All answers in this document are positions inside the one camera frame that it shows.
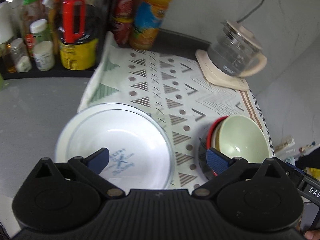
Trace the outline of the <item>person's right hand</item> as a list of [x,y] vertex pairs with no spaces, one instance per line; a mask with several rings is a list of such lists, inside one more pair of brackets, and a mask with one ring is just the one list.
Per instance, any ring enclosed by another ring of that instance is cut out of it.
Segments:
[[304,237],[307,240],[320,240],[320,230],[307,231]]

